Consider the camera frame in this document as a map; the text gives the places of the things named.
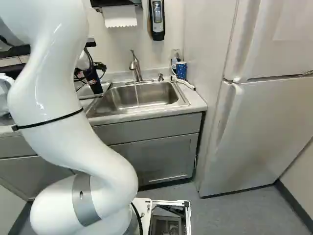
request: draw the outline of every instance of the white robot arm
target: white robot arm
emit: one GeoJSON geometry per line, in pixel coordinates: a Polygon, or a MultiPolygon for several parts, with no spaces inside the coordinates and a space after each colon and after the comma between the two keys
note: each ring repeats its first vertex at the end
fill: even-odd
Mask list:
{"type": "MultiPolygon", "coordinates": [[[[38,235],[122,235],[138,189],[131,164],[95,135],[73,84],[87,40],[81,0],[10,0],[0,7],[15,44],[31,45],[30,59],[11,87],[8,107],[29,145],[45,160],[76,169],[39,194],[30,215],[38,235]]],[[[10,40],[0,45],[9,47],[10,40]]]]}

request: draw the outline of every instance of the faucet handle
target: faucet handle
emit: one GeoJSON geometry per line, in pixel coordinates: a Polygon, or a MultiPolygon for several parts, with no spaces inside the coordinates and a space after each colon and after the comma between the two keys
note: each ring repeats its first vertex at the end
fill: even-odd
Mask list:
{"type": "Polygon", "coordinates": [[[132,52],[132,54],[133,54],[134,60],[137,62],[137,61],[138,61],[138,59],[137,59],[137,56],[135,55],[134,50],[133,50],[133,49],[131,49],[131,52],[132,52]]]}
{"type": "Polygon", "coordinates": [[[158,74],[158,81],[159,81],[159,82],[164,81],[164,78],[163,78],[163,74],[162,74],[162,73],[159,73],[159,74],[158,74]]]}

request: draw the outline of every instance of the cabinet drawer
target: cabinet drawer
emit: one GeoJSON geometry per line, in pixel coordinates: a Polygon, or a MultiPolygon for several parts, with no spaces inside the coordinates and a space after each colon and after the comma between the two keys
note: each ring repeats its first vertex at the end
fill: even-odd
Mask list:
{"type": "Polygon", "coordinates": [[[0,138],[0,149],[0,159],[36,154],[36,152],[28,145],[23,136],[0,138]]]}
{"type": "Polygon", "coordinates": [[[192,177],[198,134],[110,146],[135,168],[139,185],[192,177]]]}
{"type": "Polygon", "coordinates": [[[93,129],[106,145],[112,145],[197,133],[201,117],[201,113],[194,113],[95,126],[93,129]]]}
{"type": "Polygon", "coordinates": [[[0,178],[6,188],[22,198],[33,198],[45,187],[73,175],[66,168],[50,164],[39,156],[0,160],[0,178]]]}

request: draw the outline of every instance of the faucet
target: faucet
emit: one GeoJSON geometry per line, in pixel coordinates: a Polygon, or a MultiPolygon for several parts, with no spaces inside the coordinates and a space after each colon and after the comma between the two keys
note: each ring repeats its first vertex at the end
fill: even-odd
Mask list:
{"type": "Polygon", "coordinates": [[[129,69],[135,72],[136,82],[142,82],[139,60],[137,59],[134,50],[131,50],[131,52],[133,53],[134,60],[131,61],[129,69]]]}

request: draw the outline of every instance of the running water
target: running water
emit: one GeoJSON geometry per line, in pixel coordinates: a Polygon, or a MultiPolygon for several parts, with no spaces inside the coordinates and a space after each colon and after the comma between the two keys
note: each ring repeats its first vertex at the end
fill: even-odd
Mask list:
{"type": "Polygon", "coordinates": [[[135,92],[136,92],[137,106],[139,108],[139,100],[138,100],[137,83],[136,83],[136,76],[135,76],[135,74],[134,74],[134,86],[135,86],[135,92]]]}

